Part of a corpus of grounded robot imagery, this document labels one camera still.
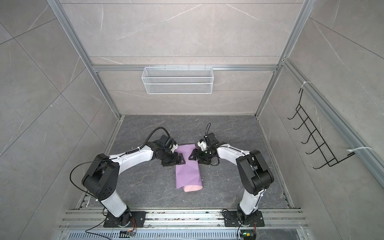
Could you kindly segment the pink wrapping paper sheet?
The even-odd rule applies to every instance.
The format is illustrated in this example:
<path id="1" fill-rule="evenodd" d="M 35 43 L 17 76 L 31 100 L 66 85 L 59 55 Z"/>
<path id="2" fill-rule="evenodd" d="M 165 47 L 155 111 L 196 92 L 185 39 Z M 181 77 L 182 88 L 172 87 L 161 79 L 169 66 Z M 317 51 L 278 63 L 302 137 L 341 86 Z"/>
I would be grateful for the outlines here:
<path id="1" fill-rule="evenodd" d="M 183 189 L 184 192 L 199 191 L 203 188 L 199 164 L 197 161 L 189 160 L 189 156 L 196 148 L 195 144 L 181 145 L 176 149 L 182 154 L 185 164 L 176 166 L 176 189 Z"/>

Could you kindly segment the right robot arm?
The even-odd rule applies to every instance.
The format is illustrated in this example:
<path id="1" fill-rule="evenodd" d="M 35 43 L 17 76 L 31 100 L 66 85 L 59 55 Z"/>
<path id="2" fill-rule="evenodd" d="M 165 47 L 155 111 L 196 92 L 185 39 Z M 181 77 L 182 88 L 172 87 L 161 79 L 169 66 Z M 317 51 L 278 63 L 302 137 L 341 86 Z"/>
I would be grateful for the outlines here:
<path id="1" fill-rule="evenodd" d="M 214 133 L 209 133 L 196 144 L 189 160 L 212 165 L 214 158 L 227 160 L 238 168 L 245 191 L 237 207 L 237 218 L 245 224 L 257 216 L 261 198 L 274 182 L 274 176 L 260 151 L 235 148 L 219 142 Z"/>

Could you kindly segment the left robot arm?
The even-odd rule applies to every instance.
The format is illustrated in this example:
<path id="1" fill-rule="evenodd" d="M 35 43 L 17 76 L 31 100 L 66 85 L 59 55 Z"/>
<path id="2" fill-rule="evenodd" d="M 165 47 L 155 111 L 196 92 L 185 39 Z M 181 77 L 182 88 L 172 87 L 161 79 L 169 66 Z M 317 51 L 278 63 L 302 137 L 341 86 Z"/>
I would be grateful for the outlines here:
<path id="1" fill-rule="evenodd" d="M 82 179 L 82 185 L 102 203 L 112 216 L 123 222 L 130 219 L 127 204 L 117 193 L 119 175 L 124 171 L 151 160 L 161 160 L 164 167 L 184 165 L 183 154 L 177 153 L 178 144 L 166 135 L 159 140 L 120 155 L 99 154 L 92 161 Z"/>

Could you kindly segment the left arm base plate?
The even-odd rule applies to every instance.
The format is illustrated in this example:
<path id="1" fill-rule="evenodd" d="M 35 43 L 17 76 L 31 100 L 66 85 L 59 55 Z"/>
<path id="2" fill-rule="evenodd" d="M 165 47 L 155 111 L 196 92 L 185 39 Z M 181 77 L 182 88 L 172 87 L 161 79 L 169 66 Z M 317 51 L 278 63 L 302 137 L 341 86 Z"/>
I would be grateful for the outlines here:
<path id="1" fill-rule="evenodd" d="M 119 218 L 113 214 L 107 213 L 104 228 L 142 228 L 145 223 L 147 212 L 129 212 L 123 213 Z"/>

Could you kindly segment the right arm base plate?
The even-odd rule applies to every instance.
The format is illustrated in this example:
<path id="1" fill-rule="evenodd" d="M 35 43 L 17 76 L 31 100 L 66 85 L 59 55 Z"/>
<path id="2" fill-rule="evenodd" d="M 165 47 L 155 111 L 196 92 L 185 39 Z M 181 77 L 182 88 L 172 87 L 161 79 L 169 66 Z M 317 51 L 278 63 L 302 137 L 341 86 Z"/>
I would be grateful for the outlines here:
<path id="1" fill-rule="evenodd" d="M 241 211 L 228 211 L 222 210 L 222 216 L 226 227 L 264 227 L 264 217 L 262 213 L 257 210 L 250 215 L 244 215 Z"/>

